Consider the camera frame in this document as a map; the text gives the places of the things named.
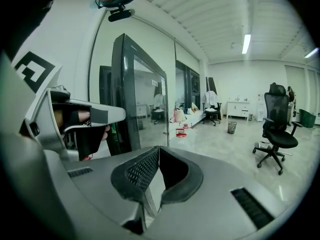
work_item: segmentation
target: chair armrest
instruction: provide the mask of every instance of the chair armrest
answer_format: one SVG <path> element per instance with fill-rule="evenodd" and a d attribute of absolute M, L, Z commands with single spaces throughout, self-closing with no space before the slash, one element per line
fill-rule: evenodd
<path fill-rule="evenodd" d="M 272 124 L 275 123 L 275 121 L 273 121 L 272 119 L 270 119 L 268 117 L 265 117 L 264 120 L 267 121 L 268 123 L 272 123 Z"/>
<path fill-rule="evenodd" d="M 302 126 L 302 124 L 300 124 L 300 123 L 298 123 L 298 122 L 292 122 L 292 124 L 293 124 L 293 130 L 292 130 L 292 132 L 291 132 L 291 135 L 293 136 L 293 135 L 295 134 L 295 132 L 296 132 L 297 126 L 298 126 L 298 127 L 303 127 L 303 126 Z"/>
<path fill-rule="evenodd" d="M 291 122 L 295 127 L 303 127 L 303 125 L 301 123 L 298 122 Z"/>

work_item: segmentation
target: chair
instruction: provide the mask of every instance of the chair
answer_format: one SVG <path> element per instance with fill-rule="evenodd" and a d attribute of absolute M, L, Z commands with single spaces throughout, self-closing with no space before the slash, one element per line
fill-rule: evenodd
<path fill-rule="evenodd" d="M 218 103 L 217 108 L 215 108 L 215 106 L 210 107 L 211 109 L 216 109 L 216 111 L 205 111 L 205 103 L 202 103 L 202 106 L 203 106 L 203 112 L 205 113 L 203 124 L 205 124 L 205 119 L 207 118 L 207 116 L 209 116 L 210 121 L 214 123 L 214 126 L 217 125 L 216 122 L 218 122 L 219 124 L 221 123 L 221 121 L 219 120 L 221 103 Z"/>
<path fill-rule="evenodd" d="M 287 114 L 289 105 L 289 96 L 286 94 L 286 89 L 282 85 L 271 84 L 270 91 L 264 94 L 266 104 L 267 118 L 264 118 L 262 137 L 267 138 L 273 147 L 260 147 L 259 143 L 255 143 L 253 153 L 256 150 L 266 152 L 267 155 L 257 164 L 260 168 L 261 163 L 269 157 L 273 157 L 279 165 L 279 175 L 283 173 L 283 167 L 278 157 L 282 157 L 281 161 L 285 161 L 285 155 L 279 152 L 279 148 L 290 149 L 298 145 L 298 141 L 294 137 L 297 126 L 302 127 L 298 122 L 292 122 L 294 125 L 292 133 L 286 132 L 287 128 Z"/>

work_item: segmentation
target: window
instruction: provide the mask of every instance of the window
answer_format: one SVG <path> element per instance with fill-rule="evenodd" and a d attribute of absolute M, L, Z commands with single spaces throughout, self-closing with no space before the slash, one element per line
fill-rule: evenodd
<path fill-rule="evenodd" d="M 175 62 L 175 107 L 191 108 L 200 106 L 199 74 L 180 61 Z"/>

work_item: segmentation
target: ceiling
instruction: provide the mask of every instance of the ceiling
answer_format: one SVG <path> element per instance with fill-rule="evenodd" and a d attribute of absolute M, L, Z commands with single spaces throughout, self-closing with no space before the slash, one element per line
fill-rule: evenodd
<path fill-rule="evenodd" d="M 318 67 L 303 22 L 287 0 L 146 0 L 178 22 L 201 47 L 210 64 L 266 59 Z M 242 55 L 244 35 L 251 34 Z"/>

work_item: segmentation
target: fluorescent light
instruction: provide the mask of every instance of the fluorescent light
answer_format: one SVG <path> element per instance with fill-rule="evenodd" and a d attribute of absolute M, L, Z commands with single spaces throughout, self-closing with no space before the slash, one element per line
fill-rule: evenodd
<path fill-rule="evenodd" d="M 251 35 L 250 34 L 246 34 L 244 36 L 242 54 L 246 54 L 247 53 L 249 45 L 250 45 L 250 39 L 251 39 Z"/>
<path fill-rule="evenodd" d="M 312 55 L 314 55 L 317 51 L 319 51 L 319 48 L 315 48 L 312 52 L 308 53 L 305 58 L 308 59 L 309 57 L 311 57 Z"/>

